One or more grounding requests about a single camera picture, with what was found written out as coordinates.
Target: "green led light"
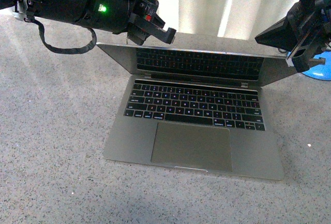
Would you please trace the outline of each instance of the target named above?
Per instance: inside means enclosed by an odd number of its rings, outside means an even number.
[[[104,5],[102,5],[102,4],[100,4],[100,6],[99,6],[99,12],[106,12],[106,11],[107,11],[107,7],[104,6]]]

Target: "laptop screen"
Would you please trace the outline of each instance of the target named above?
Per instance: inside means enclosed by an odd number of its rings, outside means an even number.
[[[139,70],[253,81],[259,79],[264,61],[240,54],[147,48],[138,48],[136,58]]]

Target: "white curtain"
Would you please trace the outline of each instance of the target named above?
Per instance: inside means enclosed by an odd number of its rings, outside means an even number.
[[[182,33],[253,39],[298,0],[159,0],[158,14]]]

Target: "laptop keyboard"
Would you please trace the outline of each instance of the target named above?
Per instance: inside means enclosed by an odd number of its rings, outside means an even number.
[[[264,131],[257,92],[136,80],[124,116]]]

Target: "trackpad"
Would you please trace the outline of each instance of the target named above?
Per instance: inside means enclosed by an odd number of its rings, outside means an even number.
[[[232,171],[230,131],[226,128],[159,122],[151,162]]]

